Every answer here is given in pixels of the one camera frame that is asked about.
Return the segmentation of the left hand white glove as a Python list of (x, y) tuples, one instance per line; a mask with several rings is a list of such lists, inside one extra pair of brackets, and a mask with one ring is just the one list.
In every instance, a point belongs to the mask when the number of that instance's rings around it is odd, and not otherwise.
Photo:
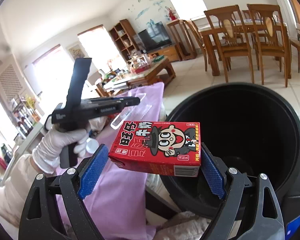
[(60, 165), (60, 154), (65, 146), (75, 144), (74, 154), (83, 158), (86, 154), (87, 139), (91, 131), (88, 123), (85, 128), (70, 132), (59, 132), (54, 126), (33, 150), (30, 163), (38, 172), (53, 174)]

